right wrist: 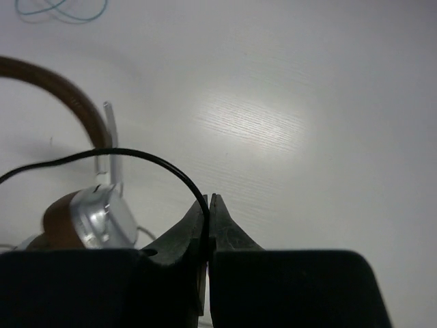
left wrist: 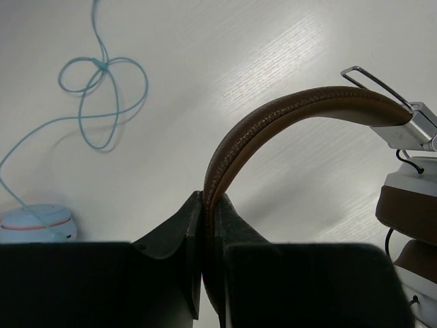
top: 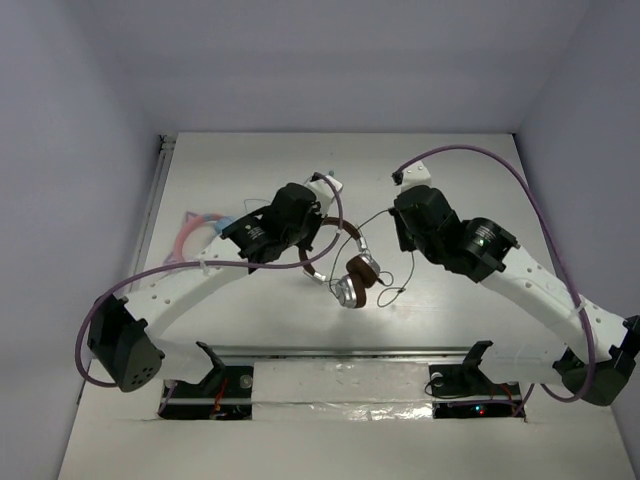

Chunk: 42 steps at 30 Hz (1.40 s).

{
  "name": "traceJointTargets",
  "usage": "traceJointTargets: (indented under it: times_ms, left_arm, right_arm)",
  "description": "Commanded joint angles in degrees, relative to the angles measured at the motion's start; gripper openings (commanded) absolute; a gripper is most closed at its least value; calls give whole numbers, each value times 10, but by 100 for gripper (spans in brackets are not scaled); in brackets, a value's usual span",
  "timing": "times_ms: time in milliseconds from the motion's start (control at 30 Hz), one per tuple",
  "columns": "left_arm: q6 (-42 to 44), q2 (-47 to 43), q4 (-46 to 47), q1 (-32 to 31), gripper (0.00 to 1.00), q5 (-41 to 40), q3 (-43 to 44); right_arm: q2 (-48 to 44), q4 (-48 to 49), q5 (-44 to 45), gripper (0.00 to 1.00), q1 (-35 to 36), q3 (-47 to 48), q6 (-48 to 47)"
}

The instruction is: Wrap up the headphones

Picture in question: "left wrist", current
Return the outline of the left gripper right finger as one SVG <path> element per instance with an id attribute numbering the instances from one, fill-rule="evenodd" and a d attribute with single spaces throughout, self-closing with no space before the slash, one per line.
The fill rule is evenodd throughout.
<path id="1" fill-rule="evenodd" d="M 222 327 L 413 327 L 388 256 L 366 243 L 271 243 L 223 197 L 214 210 Z"/>

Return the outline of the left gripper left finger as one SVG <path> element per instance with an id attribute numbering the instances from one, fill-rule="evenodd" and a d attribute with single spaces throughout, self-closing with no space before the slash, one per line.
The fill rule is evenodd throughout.
<path id="1" fill-rule="evenodd" d="M 133 243 L 1 246 L 2 327 L 191 327 L 201 192 Z"/>

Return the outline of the brown silver headphones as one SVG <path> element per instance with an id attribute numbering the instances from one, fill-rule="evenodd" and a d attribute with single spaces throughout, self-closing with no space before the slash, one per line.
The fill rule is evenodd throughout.
<path id="1" fill-rule="evenodd" d="M 252 111 L 215 150 L 203 184 L 206 253 L 213 243 L 214 210 L 246 162 L 287 127 L 309 118 L 368 126 L 396 151 L 400 168 L 381 188 L 377 219 L 409 238 L 394 265 L 415 318 L 436 326 L 436 115 L 392 89 L 381 95 L 358 81 L 280 97 Z"/>

